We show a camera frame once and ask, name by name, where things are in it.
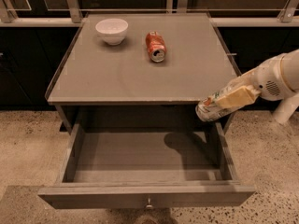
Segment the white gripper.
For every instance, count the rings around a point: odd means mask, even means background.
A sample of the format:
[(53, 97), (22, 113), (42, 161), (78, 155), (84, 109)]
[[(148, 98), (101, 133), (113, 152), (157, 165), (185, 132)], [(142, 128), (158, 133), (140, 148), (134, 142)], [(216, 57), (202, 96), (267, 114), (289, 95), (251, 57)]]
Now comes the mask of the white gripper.
[(282, 53), (254, 69), (234, 78), (214, 103), (220, 108), (253, 104), (260, 95), (268, 101), (278, 101), (295, 95), (295, 54)]

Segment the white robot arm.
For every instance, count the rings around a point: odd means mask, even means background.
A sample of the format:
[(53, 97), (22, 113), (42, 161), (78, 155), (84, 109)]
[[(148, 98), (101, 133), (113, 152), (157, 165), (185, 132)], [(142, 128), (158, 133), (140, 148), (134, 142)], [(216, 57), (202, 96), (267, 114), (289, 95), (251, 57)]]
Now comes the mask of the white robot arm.
[(258, 97), (278, 101), (299, 91), (299, 50), (282, 53), (231, 80), (215, 103), (221, 108), (251, 105)]

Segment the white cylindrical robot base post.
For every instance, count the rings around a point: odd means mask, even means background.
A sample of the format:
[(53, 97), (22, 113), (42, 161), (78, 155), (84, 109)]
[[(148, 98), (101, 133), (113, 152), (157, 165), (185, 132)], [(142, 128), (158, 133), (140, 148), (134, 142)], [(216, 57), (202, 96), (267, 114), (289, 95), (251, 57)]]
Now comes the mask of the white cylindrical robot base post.
[(283, 99), (273, 113), (273, 118), (279, 124), (286, 123), (299, 107), (299, 93)]

